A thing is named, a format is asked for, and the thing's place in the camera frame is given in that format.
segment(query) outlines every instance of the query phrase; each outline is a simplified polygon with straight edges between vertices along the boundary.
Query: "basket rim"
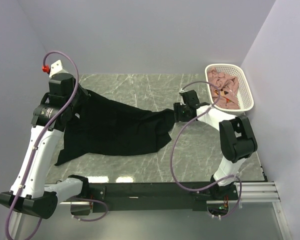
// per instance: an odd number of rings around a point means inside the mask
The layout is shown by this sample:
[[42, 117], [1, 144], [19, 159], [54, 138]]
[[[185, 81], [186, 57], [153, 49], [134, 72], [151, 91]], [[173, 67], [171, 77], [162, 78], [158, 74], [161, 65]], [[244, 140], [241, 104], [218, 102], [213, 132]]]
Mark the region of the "basket rim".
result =
[[[254, 105], [255, 105], [255, 101], [254, 101], [254, 98], [252, 96], [252, 93], [251, 93], [250, 86], [249, 86], [249, 83], [247, 81], [246, 75], [245, 75], [245, 73], [244, 73], [244, 71], [242, 70], [241, 67], [239, 67], [237, 65], [234, 65], [234, 64], [229, 64], [229, 63], [213, 63], [213, 64], [209, 64], [208, 66], [205, 67], [205, 70], [204, 70], [205, 80], [208, 81], [208, 74], [207, 74], [208, 69], [210, 67], [220, 66], [220, 65], [233, 67], [233, 68], [235, 68], [235, 69], [237, 69], [237, 70], [240, 71], [240, 73], [242, 74], [242, 76], [244, 77], [245, 82], [246, 82], [247, 90], [248, 90], [248, 93], [249, 93], [249, 96], [250, 96], [250, 99], [251, 99], [251, 105], [249, 107], [247, 107], [247, 108], [241, 108], [241, 109], [226, 109], [226, 108], [219, 107], [217, 105], [215, 105], [214, 107], [216, 109], [219, 109], [219, 110], [224, 111], [224, 112], [234, 112], [234, 113], [247, 112], [247, 111], [251, 110], [254, 107]], [[212, 95], [211, 95], [210, 85], [209, 84], [207, 84], [207, 88], [208, 88], [208, 94], [209, 94], [210, 101], [213, 103], [213, 99], [212, 99]]]

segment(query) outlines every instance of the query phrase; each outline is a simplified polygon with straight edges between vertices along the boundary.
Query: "pink cloth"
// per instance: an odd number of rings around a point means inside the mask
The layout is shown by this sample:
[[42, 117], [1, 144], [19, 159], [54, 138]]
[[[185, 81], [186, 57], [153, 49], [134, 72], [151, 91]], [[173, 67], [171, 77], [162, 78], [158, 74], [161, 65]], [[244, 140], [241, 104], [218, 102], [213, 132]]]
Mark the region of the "pink cloth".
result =
[[[223, 109], [240, 109], [237, 99], [238, 78], [224, 72], [218, 73], [215, 67], [210, 68], [207, 76], [209, 83], [216, 85], [221, 92], [220, 100], [216, 105]], [[218, 91], [213, 86], [210, 86], [210, 91], [212, 99], [215, 100], [218, 97]]]

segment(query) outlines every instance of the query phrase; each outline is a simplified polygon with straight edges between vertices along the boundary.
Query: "black cloth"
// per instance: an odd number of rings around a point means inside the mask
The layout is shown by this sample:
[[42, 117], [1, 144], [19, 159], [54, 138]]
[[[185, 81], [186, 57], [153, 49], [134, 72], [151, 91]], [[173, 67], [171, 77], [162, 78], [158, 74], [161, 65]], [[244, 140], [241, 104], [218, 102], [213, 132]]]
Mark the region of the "black cloth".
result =
[[174, 111], [142, 110], [88, 90], [89, 100], [64, 131], [56, 166], [86, 153], [133, 156], [156, 153], [170, 140]]

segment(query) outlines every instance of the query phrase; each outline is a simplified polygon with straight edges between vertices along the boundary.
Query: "wire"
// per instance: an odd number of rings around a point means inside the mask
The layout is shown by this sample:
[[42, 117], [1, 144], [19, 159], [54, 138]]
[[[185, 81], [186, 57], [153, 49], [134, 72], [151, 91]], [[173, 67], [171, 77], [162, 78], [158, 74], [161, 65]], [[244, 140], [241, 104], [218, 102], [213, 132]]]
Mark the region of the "wire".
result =
[[104, 214], [101, 215], [101, 216], [99, 216], [99, 217], [97, 217], [97, 218], [94, 218], [94, 219], [82, 219], [82, 218], [79, 218], [79, 217], [77, 217], [77, 216], [73, 216], [74, 219], [77, 219], [77, 220], [79, 220], [79, 221], [81, 221], [81, 222], [94, 222], [94, 221], [100, 220], [100, 219], [102, 219], [103, 217], [105, 217], [105, 216], [107, 215], [108, 211], [109, 211], [107, 204], [105, 204], [103, 201], [94, 200], [94, 199], [78, 198], [78, 197], [76, 197], [76, 199], [81, 200], [81, 201], [87, 201], [87, 200], [88, 200], [88, 201], [90, 201], [90, 202], [102, 204], [102, 205], [105, 207], [105, 212], [104, 212]]
[[[44, 126], [44, 128], [42, 129], [42, 131], [40, 132], [39, 136], [37, 137], [36, 141], [34, 142], [34, 145], [33, 145], [33, 149], [31, 151], [31, 154], [30, 154], [30, 157], [29, 157], [29, 161], [28, 161], [28, 164], [26, 165], [26, 169], [24, 171], [24, 175], [22, 177], [22, 180], [21, 180], [21, 183], [20, 183], [20, 188], [18, 189], [18, 191], [16, 192], [15, 196], [14, 196], [14, 199], [12, 201], [12, 204], [10, 206], [10, 209], [9, 209], [9, 212], [8, 212], [8, 216], [5, 220], [5, 228], [4, 228], [4, 232], [5, 232], [5, 236], [8, 240], [14, 240], [10, 233], [9, 233], [9, 222], [10, 222], [10, 218], [11, 218], [11, 215], [14, 211], [14, 208], [15, 208], [15, 205], [17, 203], [17, 200], [18, 198], [20, 197], [23, 189], [24, 189], [24, 185], [26, 183], [26, 180], [29, 176], [29, 173], [30, 173], [30, 170], [31, 170], [31, 167], [32, 167], [32, 163], [34, 161], [34, 158], [35, 158], [35, 155], [36, 155], [36, 152], [38, 150], [38, 146], [39, 146], [39, 143], [41, 141], [41, 139], [43, 138], [44, 134], [46, 133], [46, 131], [48, 130], [48, 127], [57, 119], [57, 117], [70, 105], [71, 101], [74, 99], [76, 93], [77, 93], [77, 89], [78, 89], [78, 86], [79, 86], [79, 72], [78, 72], [78, 68], [77, 68], [77, 65], [75, 64], [75, 62], [66, 54], [64, 54], [63, 52], [61, 51], [50, 51], [48, 52], [44, 58], [43, 58], [43, 66], [46, 65], [46, 59], [47, 57], [50, 55], [50, 54], [59, 54], [59, 55], [62, 55], [64, 56], [66, 59], [68, 59], [72, 65], [74, 66], [74, 69], [75, 69], [75, 75], [76, 75], [76, 78], [75, 78], [75, 84], [74, 84], [74, 89], [73, 89], [73, 92], [70, 96], [70, 98], [68, 99], [68, 101], [63, 105], [63, 107], [48, 121], [48, 123]], [[39, 229], [39, 226], [41, 224], [41, 221], [42, 221], [42, 218], [39, 219], [34, 231], [25, 239], [25, 240], [30, 240], [35, 234], [36, 232], [38, 231]]]
[[183, 92], [183, 90], [192, 85], [192, 84], [197, 84], [197, 83], [204, 83], [204, 84], [209, 84], [210, 86], [214, 87], [217, 91], [218, 91], [218, 97], [217, 99], [213, 102], [213, 104], [203, 113], [199, 114], [198, 116], [192, 118], [190, 121], [188, 121], [180, 130], [180, 132], [178, 133], [178, 135], [176, 136], [175, 140], [174, 140], [174, 143], [173, 143], [173, 146], [172, 146], [172, 150], [171, 150], [171, 154], [170, 154], [170, 171], [171, 171], [171, 175], [172, 175], [172, 178], [173, 180], [175, 181], [175, 183], [182, 189], [186, 190], [186, 191], [189, 191], [189, 192], [200, 192], [200, 191], [204, 191], [204, 190], [207, 190], [209, 188], [211, 188], [212, 186], [216, 185], [217, 183], [225, 180], [225, 179], [230, 179], [230, 178], [236, 178], [238, 179], [239, 183], [240, 183], [240, 189], [239, 189], [239, 197], [238, 197], [238, 200], [235, 204], [235, 206], [233, 207], [233, 209], [231, 209], [231, 211], [229, 211], [226, 215], [224, 216], [221, 216], [221, 218], [224, 218], [224, 217], [227, 217], [229, 216], [231, 213], [234, 212], [234, 210], [238, 207], [239, 203], [240, 203], [240, 199], [241, 199], [241, 193], [242, 193], [242, 182], [240, 180], [240, 178], [238, 178], [237, 176], [235, 175], [229, 175], [229, 176], [225, 176], [225, 177], [222, 177], [220, 178], [219, 180], [213, 182], [213, 183], [210, 183], [209, 185], [207, 186], [204, 186], [204, 187], [201, 187], [201, 188], [188, 188], [188, 187], [185, 187], [183, 186], [177, 179], [176, 175], [175, 175], [175, 172], [174, 172], [174, 168], [173, 168], [173, 156], [174, 156], [174, 151], [175, 151], [175, 148], [176, 148], [176, 145], [177, 145], [177, 142], [178, 142], [178, 139], [179, 137], [181, 136], [182, 132], [186, 129], [187, 126], [189, 126], [191, 123], [193, 123], [194, 121], [196, 121], [197, 119], [201, 118], [203, 115], [207, 114], [211, 108], [213, 108], [216, 103], [219, 101], [220, 99], [220, 90], [218, 89], [217, 86], [215, 86], [214, 84], [208, 82], [208, 81], [194, 81], [194, 82], [191, 82], [191, 83], [188, 83], [187, 85], [185, 85], [182, 89], [181, 89], [181, 92]]

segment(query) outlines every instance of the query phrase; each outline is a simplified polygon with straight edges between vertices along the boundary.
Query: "pink clothing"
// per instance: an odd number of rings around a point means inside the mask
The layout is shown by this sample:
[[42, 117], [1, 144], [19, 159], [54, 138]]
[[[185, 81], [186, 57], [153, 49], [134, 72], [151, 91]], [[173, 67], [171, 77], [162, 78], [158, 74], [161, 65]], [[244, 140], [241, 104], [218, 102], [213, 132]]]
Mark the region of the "pink clothing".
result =
[[[224, 72], [217, 72], [215, 67], [210, 68], [207, 72], [208, 81], [216, 85], [221, 93], [217, 106], [223, 109], [240, 109], [237, 93], [239, 89], [239, 81], [236, 76], [231, 76]], [[210, 86], [213, 101], [218, 97], [218, 91]]]

